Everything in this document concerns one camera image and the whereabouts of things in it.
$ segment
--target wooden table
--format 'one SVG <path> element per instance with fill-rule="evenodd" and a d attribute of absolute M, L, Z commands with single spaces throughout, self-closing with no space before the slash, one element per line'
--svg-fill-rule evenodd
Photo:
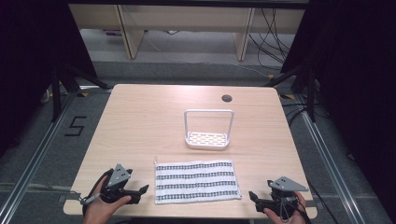
<path fill-rule="evenodd" d="M 230 103 L 222 101 L 225 94 Z M 195 150 L 185 144 L 186 109 L 234 111 L 230 145 L 223 150 Z M 241 200 L 156 205 L 154 158 L 157 162 L 232 160 Z M 107 102 L 72 190 L 88 195 L 99 176 L 121 163 L 133 169 L 126 189 L 149 184 L 139 204 L 116 212 L 130 217 L 266 218 L 248 197 L 252 190 L 270 199 L 267 180 L 285 175 L 307 186 L 276 90 L 256 87 L 117 85 Z M 310 192 L 303 196 L 312 201 Z M 78 201 L 68 200 L 64 211 L 80 215 Z M 307 207 L 308 215 L 317 215 Z"/>

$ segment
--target striped cloth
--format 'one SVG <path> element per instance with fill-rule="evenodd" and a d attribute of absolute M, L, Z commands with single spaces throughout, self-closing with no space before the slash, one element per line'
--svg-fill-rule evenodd
<path fill-rule="evenodd" d="M 233 162 L 157 163 L 155 203 L 198 203 L 241 199 Z"/>

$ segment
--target metal rod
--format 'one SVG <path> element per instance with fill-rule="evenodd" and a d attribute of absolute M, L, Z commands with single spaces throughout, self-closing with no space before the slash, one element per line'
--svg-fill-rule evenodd
<path fill-rule="evenodd" d="M 299 104 L 304 102 L 304 99 L 302 98 L 301 95 L 296 95 L 296 100 Z M 309 118 L 309 115 L 306 112 L 303 113 L 303 118 L 306 127 L 308 128 L 308 131 L 311 133 L 315 145 L 317 146 L 318 152 L 324 162 L 324 165 L 329 173 L 329 176 L 332 179 L 334 187 L 337 190 L 338 195 L 340 196 L 341 202 L 343 203 L 346 209 L 350 221 L 356 224 L 366 223 L 363 216 L 361 215 L 361 211 L 355 199 L 353 198 L 347 186 L 346 181 L 342 177 L 337 165 L 335 164 L 334 159 L 332 158 L 332 153 L 327 148 L 326 143 L 324 142 L 320 134 L 320 131 L 318 130 L 317 124 L 315 122 L 312 122 L 311 118 Z"/>
<path fill-rule="evenodd" d="M 29 164 L 26 166 L 23 174 L 21 175 L 14 189 L 11 191 L 6 202 L 2 205 L 2 209 L 0 211 L 0 221 L 2 224 L 9 223 L 9 221 L 12 219 L 23 198 L 24 193 L 28 189 L 30 182 L 35 176 L 39 165 L 43 161 L 55 134 L 62 124 L 67 108 L 71 105 L 75 98 L 75 93 L 70 93 L 67 95 L 64 101 L 64 109 L 62 110 L 59 117 L 49 126 L 49 129 L 41 140 L 40 145 L 35 151 L 35 154 L 33 155 L 32 159 L 30 159 Z"/>

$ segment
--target white basket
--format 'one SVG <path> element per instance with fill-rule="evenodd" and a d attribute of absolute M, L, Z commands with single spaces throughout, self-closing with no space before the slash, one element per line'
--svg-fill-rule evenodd
<path fill-rule="evenodd" d="M 198 133 L 189 132 L 187 116 L 190 112 L 230 113 L 230 124 L 227 133 Z M 233 111 L 231 109 L 188 109 L 184 112 L 186 129 L 186 144 L 195 149 L 224 149 L 230 143 L 231 127 L 233 125 Z"/>

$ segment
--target wire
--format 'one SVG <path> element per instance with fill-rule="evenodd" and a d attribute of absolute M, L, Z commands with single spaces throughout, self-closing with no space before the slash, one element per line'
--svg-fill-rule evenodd
<path fill-rule="evenodd" d="M 329 212 L 329 214 L 332 217 L 332 220 L 334 221 L 334 223 L 338 224 L 338 221 L 335 218 L 335 216 L 332 214 L 332 211 L 330 210 L 329 206 L 327 206 L 327 204 L 323 201 L 323 199 L 321 198 L 320 194 L 317 192 L 317 190 L 314 188 L 314 186 L 311 184 L 311 182 L 308 179 L 307 179 L 307 182 L 308 182 L 309 188 L 311 188 L 317 194 L 317 196 L 320 199 L 320 201 L 322 202 L 323 206 Z"/>
<path fill-rule="evenodd" d="M 265 22 L 267 23 L 267 26 L 268 26 L 267 35 L 265 36 L 265 38 L 262 38 L 262 40 L 263 40 L 269 47 L 271 47 L 271 48 L 273 48 L 273 49 L 278 49 L 278 50 L 280 51 L 280 54 L 282 55 L 283 59 L 286 59 L 285 53 L 287 53 L 287 52 L 286 52 L 285 50 L 283 50 L 282 47 L 281 47 L 280 45 L 282 45 L 282 46 L 285 47 L 286 49 L 290 49 L 290 48 L 287 47 L 285 44 L 283 44 L 283 42 L 279 39 L 279 37 L 278 37 L 278 35 L 277 35 L 277 29 L 276 29 L 276 9 L 273 8 L 273 9 L 272 9 L 272 12 L 273 12 L 273 18 L 272 18 L 271 24 L 270 24 L 269 21 L 267 20 L 266 16 L 265 16 L 264 10 L 263 10 L 263 8 L 262 8 L 262 16 L 264 17 Z M 276 41 L 277 47 L 274 47 L 274 46 L 268 44 L 268 43 L 265 41 L 265 40 L 266 40 L 266 37 L 267 37 L 270 33 L 271 33 L 272 37 L 274 38 L 274 40 Z"/>

